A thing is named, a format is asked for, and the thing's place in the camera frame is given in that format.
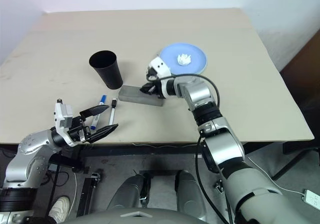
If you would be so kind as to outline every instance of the white sneaker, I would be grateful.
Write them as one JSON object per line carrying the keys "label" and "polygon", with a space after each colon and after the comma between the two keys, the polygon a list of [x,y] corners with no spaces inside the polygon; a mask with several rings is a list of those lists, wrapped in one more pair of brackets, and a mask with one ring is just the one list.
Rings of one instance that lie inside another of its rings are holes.
{"label": "white sneaker", "polygon": [[61,196],[59,199],[53,204],[49,217],[52,217],[56,223],[63,223],[67,220],[68,213],[70,209],[70,200],[66,196]]}

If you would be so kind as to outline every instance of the black cup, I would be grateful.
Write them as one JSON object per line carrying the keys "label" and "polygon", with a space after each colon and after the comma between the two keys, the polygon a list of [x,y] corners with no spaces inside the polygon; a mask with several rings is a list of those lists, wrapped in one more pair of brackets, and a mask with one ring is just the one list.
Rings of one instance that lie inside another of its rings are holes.
{"label": "black cup", "polygon": [[112,51],[101,50],[89,59],[92,66],[110,89],[118,89],[124,83],[119,71],[117,56]]}

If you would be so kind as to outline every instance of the white cable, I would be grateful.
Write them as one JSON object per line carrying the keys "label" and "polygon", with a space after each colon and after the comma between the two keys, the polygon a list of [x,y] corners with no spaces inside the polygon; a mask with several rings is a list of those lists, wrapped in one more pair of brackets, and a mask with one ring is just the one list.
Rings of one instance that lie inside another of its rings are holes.
{"label": "white cable", "polygon": [[183,145],[183,146],[179,146],[179,145],[161,145],[161,146],[154,146],[154,145],[149,145],[149,144],[135,144],[132,143],[132,145],[139,147],[139,146],[147,146],[147,147],[152,147],[152,148],[187,148],[187,147],[192,147],[192,146],[196,146],[197,144],[190,144],[190,145]]}
{"label": "white cable", "polygon": [[250,162],[252,162],[257,168],[259,168],[260,171],[262,171],[262,172],[272,181],[272,183],[275,184],[278,188],[280,188],[280,189],[282,189],[282,190],[285,190],[285,191],[287,191],[287,192],[292,192],[292,193],[300,194],[300,195],[302,195],[303,197],[305,196],[305,194],[302,193],[302,192],[299,192],[299,191],[296,191],[296,190],[285,189],[285,188],[279,186],[277,183],[275,183],[274,180],[271,179],[271,177],[268,175],[268,173],[267,173],[265,170],[263,170],[260,166],[258,166],[258,164],[256,164],[250,157],[248,157],[248,159],[249,159]]}
{"label": "white cable", "polygon": [[76,196],[77,196],[77,187],[78,187],[78,184],[77,184],[77,175],[76,175],[75,172],[74,172],[73,174],[74,174],[74,181],[75,181],[75,189],[74,189],[73,201],[72,201],[72,204],[71,204],[71,206],[70,206],[70,210],[69,210],[67,219],[69,218],[70,213],[71,213],[71,210],[72,210],[72,208],[74,207],[75,200],[76,200]]}

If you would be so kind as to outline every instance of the white wall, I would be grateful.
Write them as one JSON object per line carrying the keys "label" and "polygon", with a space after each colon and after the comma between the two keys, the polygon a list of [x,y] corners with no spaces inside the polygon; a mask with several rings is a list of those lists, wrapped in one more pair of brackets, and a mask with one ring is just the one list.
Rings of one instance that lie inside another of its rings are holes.
{"label": "white wall", "polygon": [[281,70],[320,28],[320,0],[0,0],[0,62],[42,12],[242,8]]}

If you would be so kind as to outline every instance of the blue paper plate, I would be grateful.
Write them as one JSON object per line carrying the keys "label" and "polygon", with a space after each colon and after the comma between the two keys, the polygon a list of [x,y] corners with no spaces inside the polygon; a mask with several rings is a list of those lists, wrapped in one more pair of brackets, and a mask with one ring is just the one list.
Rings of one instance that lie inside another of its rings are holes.
{"label": "blue paper plate", "polygon": [[[181,54],[191,55],[191,63],[188,65],[180,65],[178,63],[178,55]],[[168,45],[161,51],[160,57],[174,75],[200,74],[207,66],[205,53],[199,47],[188,43]]]}

